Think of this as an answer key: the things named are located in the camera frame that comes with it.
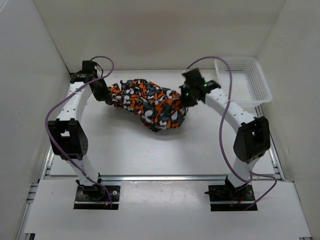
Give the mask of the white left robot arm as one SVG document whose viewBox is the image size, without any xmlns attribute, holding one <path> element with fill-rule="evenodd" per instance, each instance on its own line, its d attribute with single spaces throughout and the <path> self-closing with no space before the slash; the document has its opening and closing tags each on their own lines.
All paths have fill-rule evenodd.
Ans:
<svg viewBox="0 0 320 240">
<path fill-rule="evenodd" d="M 55 120 L 45 120 L 54 154 L 73 168 L 78 176 L 78 186 L 87 191 L 93 200 L 103 198 L 105 188 L 100 174 L 87 156 L 89 141 L 81 126 L 81 119 L 90 96 L 94 96 L 98 102 L 112 99 L 103 73 L 94 58 L 84 60 L 81 70 L 71 75 L 68 95 L 59 104 L 62 107 L 59 115 Z"/>
</svg>

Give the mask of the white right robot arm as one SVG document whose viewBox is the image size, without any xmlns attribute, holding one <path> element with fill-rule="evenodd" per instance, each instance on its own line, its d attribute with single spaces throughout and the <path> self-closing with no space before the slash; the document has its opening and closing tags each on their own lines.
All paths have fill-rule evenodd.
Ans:
<svg viewBox="0 0 320 240">
<path fill-rule="evenodd" d="M 235 161 L 233 165 L 226 162 L 231 173 L 227 176 L 224 193 L 230 200 L 238 199 L 243 193 L 243 186 L 249 183 L 251 172 L 271 147 L 269 121 L 265 117 L 255 117 L 234 101 L 228 99 L 227 93 L 214 80 L 205 81 L 199 69 L 182 73 L 185 81 L 181 89 L 182 103 L 193 107 L 202 101 L 205 105 L 221 115 L 219 126 L 219 144 L 225 158 L 222 143 L 223 123 L 227 122 L 236 133 L 233 143 Z"/>
</svg>

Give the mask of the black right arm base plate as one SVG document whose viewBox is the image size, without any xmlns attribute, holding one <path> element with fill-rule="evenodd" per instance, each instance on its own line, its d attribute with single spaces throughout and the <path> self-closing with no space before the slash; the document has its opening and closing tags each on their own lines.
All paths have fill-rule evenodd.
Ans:
<svg viewBox="0 0 320 240">
<path fill-rule="evenodd" d="M 252 185 L 232 192 L 225 185 L 209 185 L 205 192 L 209 196 L 211 212 L 257 211 L 257 203 Z"/>
</svg>

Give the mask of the orange camouflage shorts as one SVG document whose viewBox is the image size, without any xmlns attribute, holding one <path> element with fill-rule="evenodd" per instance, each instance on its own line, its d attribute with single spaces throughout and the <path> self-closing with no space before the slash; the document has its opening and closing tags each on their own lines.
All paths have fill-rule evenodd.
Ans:
<svg viewBox="0 0 320 240">
<path fill-rule="evenodd" d="M 179 128 L 188 113 L 180 93 L 146 79 L 121 80 L 108 90 L 106 104 L 133 113 L 155 133 Z"/>
</svg>

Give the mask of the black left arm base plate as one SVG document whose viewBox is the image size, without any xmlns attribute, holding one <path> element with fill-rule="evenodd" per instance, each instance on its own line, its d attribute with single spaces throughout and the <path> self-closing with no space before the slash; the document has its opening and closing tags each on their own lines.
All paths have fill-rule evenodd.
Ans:
<svg viewBox="0 0 320 240">
<path fill-rule="evenodd" d="M 118 210 L 121 186 L 105 185 L 109 195 L 100 186 L 78 185 L 73 208 L 75 210 Z"/>
</svg>

